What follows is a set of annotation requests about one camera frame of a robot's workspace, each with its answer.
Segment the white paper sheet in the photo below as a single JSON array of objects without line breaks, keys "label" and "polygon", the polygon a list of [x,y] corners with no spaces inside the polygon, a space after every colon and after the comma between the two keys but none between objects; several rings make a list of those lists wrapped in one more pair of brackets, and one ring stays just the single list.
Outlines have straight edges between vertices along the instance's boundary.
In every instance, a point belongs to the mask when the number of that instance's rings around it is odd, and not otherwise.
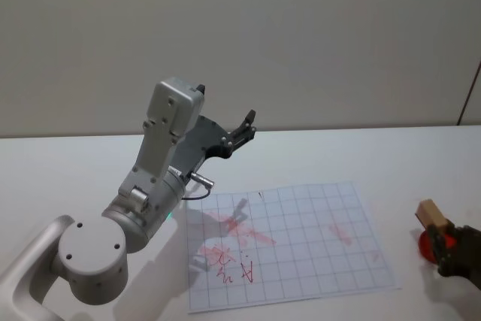
[{"label": "white paper sheet", "polygon": [[351,183],[187,202],[191,312],[396,287]]}]

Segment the red handwriting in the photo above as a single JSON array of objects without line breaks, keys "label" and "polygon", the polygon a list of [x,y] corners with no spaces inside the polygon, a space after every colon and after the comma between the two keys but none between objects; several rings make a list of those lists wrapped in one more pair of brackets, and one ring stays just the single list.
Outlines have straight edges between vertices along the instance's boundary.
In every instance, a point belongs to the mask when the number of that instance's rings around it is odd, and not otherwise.
[{"label": "red handwriting", "polygon": [[217,275],[216,275],[216,276],[217,276],[217,277],[218,277],[218,276],[222,276],[222,281],[223,281],[223,283],[227,283],[227,282],[232,283],[231,277],[225,275],[224,266],[220,266],[219,272],[217,272]]},{"label": "red handwriting", "polygon": [[216,215],[215,213],[209,213],[209,215],[214,219],[218,219],[219,222],[227,223],[228,235],[237,237],[242,247],[247,245],[247,238],[254,238],[263,244],[271,244],[273,246],[276,244],[276,241],[272,238],[245,226],[243,223],[238,223],[233,217],[226,216],[225,214]]},{"label": "red handwriting", "polygon": [[330,225],[329,231],[334,233],[345,245],[350,246],[352,244],[351,237],[349,237],[338,225]]},{"label": "red handwriting", "polygon": [[221,265],[225,266],[230,261],[235,261],[235,258],[229,254],[230,249],[223,245],[215,245],[212,248],[202,246],[199,253],[209,260],[209,266]]},{"label": "red handwriting", "polygon": [[241,262],[240,263],[240,266],[242,267],[242,278],[247,277],[247,279],[249,280],[250,283],[253,282],[253,262],[251,261],[250,262],[250,268],[246,268],[244,267],[244,264]]}]

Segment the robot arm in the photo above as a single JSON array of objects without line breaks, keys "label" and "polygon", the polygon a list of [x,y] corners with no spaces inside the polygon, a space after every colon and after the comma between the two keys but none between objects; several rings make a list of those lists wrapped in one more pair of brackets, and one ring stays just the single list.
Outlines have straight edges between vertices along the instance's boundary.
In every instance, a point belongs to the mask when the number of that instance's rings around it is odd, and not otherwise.
[{"label": "robot arm", "polygon": [[184,198],[189,181],[210,192],[213,182],[197,173],[204,161],[227,159],[254,138],[254,111],[231,133],[200,116],[204,91],[177,78],[156,85],[144,140],[118,195],[102,217],[82,222],[60,217],[30,243],[0,276],[0,319],[61,320],[41,306],[57,277],[87,304],[107,303],[123,291],[127,253],[148,244]]}]

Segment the white table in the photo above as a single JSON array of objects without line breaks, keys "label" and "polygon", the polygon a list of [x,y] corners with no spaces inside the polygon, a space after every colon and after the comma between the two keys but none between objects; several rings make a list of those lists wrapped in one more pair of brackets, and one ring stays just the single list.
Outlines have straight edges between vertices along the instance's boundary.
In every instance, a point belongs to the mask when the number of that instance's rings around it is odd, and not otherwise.
[{"label": "white table", "polygon": [[[0,270],[58,215],[99,215],[140,142],[141,136],[0,140]],[[84,305],[58,280],[44,304],[68,321],[481,318],[481,291],[464,279],[439,278],[419,257],[414,217],[418,202],[433,198],[454,223],[481,229],[481,127],[260,132],[201,173],[216,181],[217,192],[354,181],[402,289],[188,315],[185,219],[176,212],[145,250],[129,256],[129,284],[118,299]]]}]

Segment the black object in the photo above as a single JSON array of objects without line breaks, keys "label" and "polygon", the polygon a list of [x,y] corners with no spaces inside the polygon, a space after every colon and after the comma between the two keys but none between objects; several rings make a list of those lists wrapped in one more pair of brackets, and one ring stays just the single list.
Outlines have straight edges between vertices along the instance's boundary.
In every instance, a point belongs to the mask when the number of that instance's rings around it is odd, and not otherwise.
[{"label": "black object", "polygon": [[441,276],[461,276],[481,289],[481,231],[470,226],[455,227],[449,222],[446,234],[456,240],[447,248],[446,239],[431,225],[427,228],[431,249]]},{"label": "black object", "polygon": [[207,198],[210,195],[210,189],[207,190],[205,195],[200,195],[199,197],[182,197],[184,201],[199,201],[201,199]]},{"label": "black object", "polygon": [[[203,85],[197,89],[205,92]],[[256,127],[252,124],[255,118],[256,112],[251,110],[241,125],[228,133],[216,122],[199,116],[194,128],[177,145],[171,167],[179,172],[180,178],[187,184],[191,173],[197,172],[207,159],[212,157],[227,159],[234,151],[254,139]]]}]

